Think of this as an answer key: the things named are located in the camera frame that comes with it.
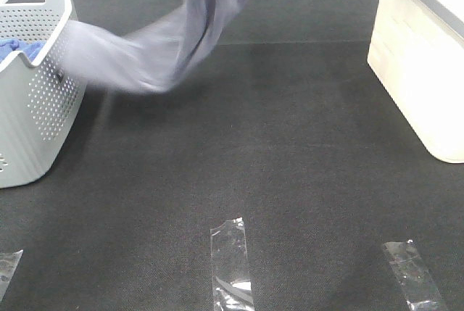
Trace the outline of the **grey-purple towel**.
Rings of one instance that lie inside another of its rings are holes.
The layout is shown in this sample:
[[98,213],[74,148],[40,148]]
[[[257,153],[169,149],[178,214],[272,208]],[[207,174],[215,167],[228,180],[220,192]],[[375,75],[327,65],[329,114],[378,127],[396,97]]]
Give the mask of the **grey-purple towel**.
[[60,64],[87,83],[131,94],[175,88],[215,48],[247,0],[183,0],[156,22],[127,36],[71,21]]

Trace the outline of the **black mat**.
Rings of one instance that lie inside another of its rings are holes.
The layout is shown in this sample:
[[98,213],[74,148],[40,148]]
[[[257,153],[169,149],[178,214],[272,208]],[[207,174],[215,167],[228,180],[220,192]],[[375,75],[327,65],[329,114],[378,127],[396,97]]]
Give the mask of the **black mat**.
[[182,85],[88,88],[53,167],[1,192],[3,310],[211,310],[210,229],[242,217],[258,310],[405,310],[412,240],[463,308],[463,166],[366,62],[378,0],[248,0]]

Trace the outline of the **middle clear tape strip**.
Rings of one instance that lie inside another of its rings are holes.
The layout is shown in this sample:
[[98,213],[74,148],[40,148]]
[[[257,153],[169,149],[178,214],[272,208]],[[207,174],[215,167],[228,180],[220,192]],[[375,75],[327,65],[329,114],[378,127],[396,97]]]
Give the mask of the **middle clear tape strip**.
[[254,310],[247,241],[241,217],[210,230],[214,310]]

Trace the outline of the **clear tape strip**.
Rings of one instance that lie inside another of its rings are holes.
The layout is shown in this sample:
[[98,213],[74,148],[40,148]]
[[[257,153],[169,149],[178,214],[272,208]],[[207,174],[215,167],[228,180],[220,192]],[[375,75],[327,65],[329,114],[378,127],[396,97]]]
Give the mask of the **clear tape strip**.
[[23,250],[0,254],[1,298],[3,298],[6,290],[8,289],[9,283],[15,274],[22,254]]
[[389,241],[382,244],[382,249],[409,310],[448,310],[413,240]]
[[241,217],[210,230],[214,310],[254,310],[247,241]]

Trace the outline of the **grey perforated laundry basket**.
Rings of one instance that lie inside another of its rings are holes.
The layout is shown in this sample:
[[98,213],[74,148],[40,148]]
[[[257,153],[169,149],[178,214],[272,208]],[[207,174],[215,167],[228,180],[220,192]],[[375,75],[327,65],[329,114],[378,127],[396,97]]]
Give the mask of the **grey perforated laundry basket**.
[[1,39],[43,42],[35,59],[15,50],[1,61],[1,187],[48,172],[78,113],[86,85],[60,64],[73,0],[1,0]]

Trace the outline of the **white plastic storage box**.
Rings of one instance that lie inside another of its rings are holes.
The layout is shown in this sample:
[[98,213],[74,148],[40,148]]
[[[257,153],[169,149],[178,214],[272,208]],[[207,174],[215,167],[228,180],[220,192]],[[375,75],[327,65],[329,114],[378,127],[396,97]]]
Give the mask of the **white plastic storage box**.
[[378,0],[367,62],[427,151],[463,162],[463,0]]

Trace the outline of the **right clear tape strip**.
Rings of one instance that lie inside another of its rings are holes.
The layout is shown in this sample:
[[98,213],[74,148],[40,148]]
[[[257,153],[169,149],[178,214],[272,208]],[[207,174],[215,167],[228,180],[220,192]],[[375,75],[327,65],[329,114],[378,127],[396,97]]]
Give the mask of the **right clear tape strip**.
[[389,241],[382,244],[382,249],[409,310],[448,310],[413,240]]

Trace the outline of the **blue cloth in basket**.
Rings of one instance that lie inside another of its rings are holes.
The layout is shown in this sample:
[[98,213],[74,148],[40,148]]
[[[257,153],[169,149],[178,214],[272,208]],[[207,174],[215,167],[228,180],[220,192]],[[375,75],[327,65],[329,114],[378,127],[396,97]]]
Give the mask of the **blue cloth in basket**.
[[1,61],[4,61],[7,56],[13,51],[23,52],[30,61],[33,61],[44,47],[44,41],[34,41],[28,43],[14,38],[1,39]]

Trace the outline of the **left clear tape strip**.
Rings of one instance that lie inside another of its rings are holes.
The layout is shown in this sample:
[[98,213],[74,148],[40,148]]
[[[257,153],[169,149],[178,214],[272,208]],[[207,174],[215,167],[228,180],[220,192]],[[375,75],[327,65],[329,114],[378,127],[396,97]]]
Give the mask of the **left clear tape strip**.
[[15,274],[22,254],[23,250],[0,254],[1,298],[3,298],[6,290],[8,289],[9,283]]

